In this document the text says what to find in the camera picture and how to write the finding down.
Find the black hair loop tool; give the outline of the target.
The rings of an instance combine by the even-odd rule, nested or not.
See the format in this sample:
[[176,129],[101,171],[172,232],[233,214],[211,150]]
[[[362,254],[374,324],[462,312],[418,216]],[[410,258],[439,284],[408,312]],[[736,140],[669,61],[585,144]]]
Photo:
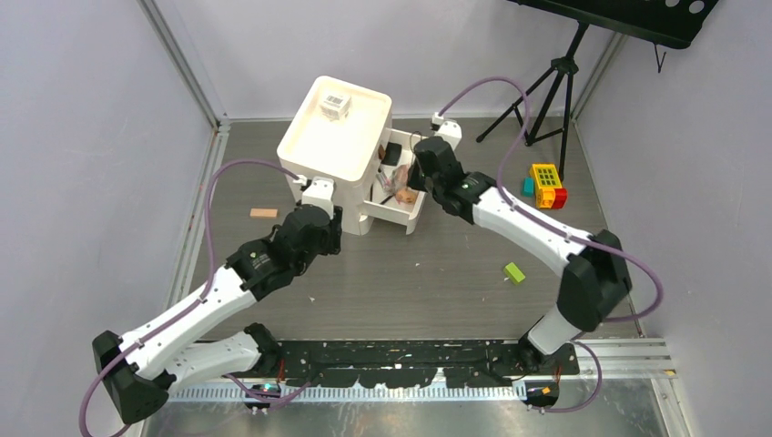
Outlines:
[[415,146],[416,144],[422,140],[422,133],[419,130],[413,131],[409,135],[409,147],[411,151],[411,159],[414,160],[416,158],[416,152],[415,152]]

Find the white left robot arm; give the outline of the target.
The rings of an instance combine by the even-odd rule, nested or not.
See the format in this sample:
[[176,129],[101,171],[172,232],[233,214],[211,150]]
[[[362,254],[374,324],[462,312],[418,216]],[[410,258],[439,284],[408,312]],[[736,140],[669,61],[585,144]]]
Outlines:
[[196,341],[231,315],[303,275],[318,256],[340,253],[343,209],[297,206],[268,236],[242,244],[213,278],[143,326],[94,338],[96,368],[125,425],[156,413],[189,385],[234,372],[276,372],[281,347],[262,324],[225,340]]

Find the black compact case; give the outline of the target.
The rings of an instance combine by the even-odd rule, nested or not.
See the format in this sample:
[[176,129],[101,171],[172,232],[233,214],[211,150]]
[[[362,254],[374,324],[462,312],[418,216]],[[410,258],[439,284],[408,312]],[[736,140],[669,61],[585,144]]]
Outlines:
[[398,143],[388,142],[383,158],[381,159],[382,165],[396,167],[401,159],[402,147]]

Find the beige makeup sponge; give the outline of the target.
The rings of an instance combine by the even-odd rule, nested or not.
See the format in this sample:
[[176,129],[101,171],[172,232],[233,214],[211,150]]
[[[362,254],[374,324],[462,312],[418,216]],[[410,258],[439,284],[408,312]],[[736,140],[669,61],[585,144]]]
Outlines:
[[417,197],[418,192],[409,188],[402,188],[394,194],[394,198],[401,205],[414,205]]

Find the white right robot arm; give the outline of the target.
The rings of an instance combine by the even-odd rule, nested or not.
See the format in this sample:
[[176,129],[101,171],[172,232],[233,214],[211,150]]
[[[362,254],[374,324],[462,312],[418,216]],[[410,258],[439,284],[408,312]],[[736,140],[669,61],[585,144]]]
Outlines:
[[593,235],[524,205],[500,191],[493,178],[463,170],[441,137],[423,139],[413,151],[410,188],[430,194],[447,214],[525,249],[559,276],[556,303],[518,341],[520,362],[529,372],[545,372],[566,342],[595,330],[631,291],[614,233]]

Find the white barcode box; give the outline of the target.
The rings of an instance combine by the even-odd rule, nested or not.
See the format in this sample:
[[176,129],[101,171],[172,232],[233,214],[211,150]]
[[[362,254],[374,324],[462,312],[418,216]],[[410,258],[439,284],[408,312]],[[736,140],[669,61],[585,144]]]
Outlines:
[[319,102],[320,113],[331,122],[344,122],[350,114],[350,94],[325,94]]

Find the white drawer organizer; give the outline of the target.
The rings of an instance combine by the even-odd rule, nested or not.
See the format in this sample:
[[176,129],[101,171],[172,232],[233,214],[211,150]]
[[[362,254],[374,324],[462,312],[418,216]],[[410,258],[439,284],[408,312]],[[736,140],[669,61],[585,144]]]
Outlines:
[[[319,110],[325,94],[350,94],[352,104],[344,122],[331,122]],[[410,133],[392,127],[391,98],[381,92],[330,77],[317,77],[277,147],[281,165],[307,178],[331,178],[332,201],[343,208],[342,228],[362,236],[381,219],[405,227],[410,235],[421,214],[424,196],[414,205],[399,204],[383,191],[376,174],[379,150],[388,142],[402,147],[400,164],[411,160]]]

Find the black makeup pencil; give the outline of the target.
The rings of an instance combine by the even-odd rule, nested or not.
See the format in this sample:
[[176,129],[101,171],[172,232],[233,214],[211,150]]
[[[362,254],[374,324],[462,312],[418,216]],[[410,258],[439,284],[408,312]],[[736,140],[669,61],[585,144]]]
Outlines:
[[396,193],[391,193],[390,195],[388,195],[388,196],[387,196],[385,199],[383,199],[383,200],[380,202],[380,205],[385,205],[385,204],[386,204],[387,202],[389,202],[389,201],[390,201],[392,198],[394,198],[395,194],[396,194]]

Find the clear plastic bag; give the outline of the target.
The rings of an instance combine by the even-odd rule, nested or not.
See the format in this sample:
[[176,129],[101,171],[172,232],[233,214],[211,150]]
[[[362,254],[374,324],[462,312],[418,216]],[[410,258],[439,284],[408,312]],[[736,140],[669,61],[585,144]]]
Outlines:
[[396,167],[381,166],[377,173],[377,180],[384,192],[393,195],[401,189],[408,187],[410,170],[410,164],[403,164]]

